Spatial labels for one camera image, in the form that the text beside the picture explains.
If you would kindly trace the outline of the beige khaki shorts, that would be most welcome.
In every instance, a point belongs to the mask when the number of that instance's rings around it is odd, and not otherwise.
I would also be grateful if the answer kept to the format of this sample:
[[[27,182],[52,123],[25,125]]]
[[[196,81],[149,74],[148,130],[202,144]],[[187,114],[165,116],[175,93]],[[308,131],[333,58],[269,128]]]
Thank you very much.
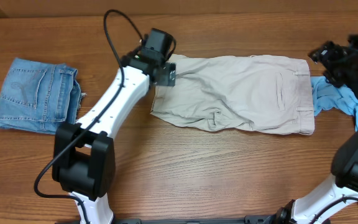
[[[191,58],[173,55],[175,86],[158,86],[152,115],[178,127],[313,134],[306,60],[273,55]]]

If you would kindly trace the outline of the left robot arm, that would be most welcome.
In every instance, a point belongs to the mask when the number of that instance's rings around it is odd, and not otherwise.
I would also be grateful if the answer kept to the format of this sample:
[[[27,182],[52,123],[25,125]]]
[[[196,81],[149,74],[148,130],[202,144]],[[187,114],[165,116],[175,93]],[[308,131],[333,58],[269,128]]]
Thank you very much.
[[[114,81],[92,109],[57,129],[52,178],[75,201],[79,223],[113,223],[107,191],[116,168],[114,139],[152,85],[174,86],[176,65],[168,59],[176,44],[172,35],[152,29],[120,58]]]

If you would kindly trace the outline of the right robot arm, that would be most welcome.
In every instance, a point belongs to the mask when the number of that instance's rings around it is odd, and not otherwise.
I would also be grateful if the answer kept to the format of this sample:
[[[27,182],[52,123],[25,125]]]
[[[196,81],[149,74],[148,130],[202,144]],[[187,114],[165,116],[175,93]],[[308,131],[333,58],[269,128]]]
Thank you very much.
[[[327,41],[308,56],[325,67],[323,75],[335,87],[346,85],[358,99],[358,34],[348,37],[348,46]],[[245,223],[329,223],[330,217],[358,203],[358,131],[338,150],[330,176],[303,198],[291,200],[273,215],[244,218]]]

